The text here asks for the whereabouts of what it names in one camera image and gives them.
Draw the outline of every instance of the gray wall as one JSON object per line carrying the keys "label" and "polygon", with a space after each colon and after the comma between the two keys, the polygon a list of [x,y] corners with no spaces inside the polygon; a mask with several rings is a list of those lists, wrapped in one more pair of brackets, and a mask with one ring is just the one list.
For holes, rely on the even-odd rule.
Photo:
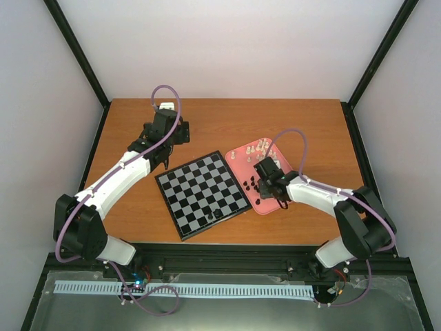
{"label": "gray wall", "polygon": [[401,3],[60,0],[112,98],[347,100]]}
{"label": "gray wall", "polygon": [[441,330],[441,2],[420,1],[356,108],[381,197]]}
{"label": "gray wall", "polygon": [[42,1],[1,2],[0,54],[0,328],[19,330],[102,110]]}

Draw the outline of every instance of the gray floor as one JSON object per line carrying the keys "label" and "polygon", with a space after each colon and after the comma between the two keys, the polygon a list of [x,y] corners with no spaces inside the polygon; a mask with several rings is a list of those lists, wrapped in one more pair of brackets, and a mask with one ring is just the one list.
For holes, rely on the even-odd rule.
{"label": "gray floor", "polygon": [[[423,330],[403,280],[379,279],[361,302],[348,308],[318,309],[312,302],[289,299],[181,299],[179,310],[166,317],[121,306],[116,296],[50,294],[51,286],[48,281],[33,330]],[[339,300],[361,292],[349,284]],[[174,300],[152,297],[144,305],[160,312]]]}

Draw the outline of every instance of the transparent plastic sheet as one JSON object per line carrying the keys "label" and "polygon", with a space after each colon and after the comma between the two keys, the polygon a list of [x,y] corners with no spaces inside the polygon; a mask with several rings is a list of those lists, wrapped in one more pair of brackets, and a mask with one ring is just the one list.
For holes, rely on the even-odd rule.
{"label": "transparent plastic sheet", "polygon": [[[51,272],[31,330],[424,330],[405,277],[374,277],[371,292],[347,308],[317,309],[313,302],[288,299],[181,299],[178,311],[167,317],[121,306],[117,296],[53,294],[56,280],[117,281],[103,279],[100,272]],[[248,274],[169,274],[165,280],[170,285],[288,284],[278,277]],[[355,299],[366,283],[365,276],[351,277],[336,303]],[[174,299],[152,297],[143,305],[166,311]]]}

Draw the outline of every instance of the black chessboard square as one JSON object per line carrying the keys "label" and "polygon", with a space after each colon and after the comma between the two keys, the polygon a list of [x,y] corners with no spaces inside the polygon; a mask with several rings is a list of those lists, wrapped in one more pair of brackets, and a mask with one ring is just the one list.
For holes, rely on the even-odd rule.
{"label": "black chessboard square", "polygon": [[219,151],[155,179],[182,241],[252,208]]}

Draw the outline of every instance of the pink tray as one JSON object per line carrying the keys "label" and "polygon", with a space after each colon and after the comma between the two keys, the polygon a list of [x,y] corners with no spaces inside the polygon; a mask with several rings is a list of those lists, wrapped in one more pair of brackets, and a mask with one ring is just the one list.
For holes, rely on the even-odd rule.
{"label": "pink tray", "polygon": [[[266,215],[270,212],[273,212],[274,210],[277,210],[280,208],[277,200],[275,199],[261,199],[260,195],[257,191],[255,191],[251,187],[251,177],[254,176],[255,180],[254,182],[257,185],[257,180],[259,179],[259,176],[257,175],[257,172],[254,169],[254,165],[259,162],[259,160],[256,158],[257,155],[262,155],[262,151],[255,151],[254,153],[247,154],[247,147],[254,146],[254,148],[257,147],[257,144],[259,140],[263,141],[264,138],[257,139],[255,141],[252,141],[251,143],[248,143],[244,146],[235,148],[234,150],[230,150],[225,155],[225,160],[227,160],[227,163],[229,167],[232,169],[234,176],[236,176],[239,184],[242,186],[243,192],[247,195],[249,202],[253,205],[253,209],[260,215]],[[272,140],[269,138],[266,138],[266,140],[271,143]],[[280,161],[280,167],[282,168],[283,172],[287,173],[292,170],[291,166],[289,165],[288,161],[283,157],[280,150],[277,148],[276,144],[274,144],[271,149],[273,152],[276,153],[277,159]],[[244,182],[248,183],[248,186],[250,187],[249,191],[246,191],[245,186],[243,185]],[[260,204],[256,205],[256,200],[260,199]]]}

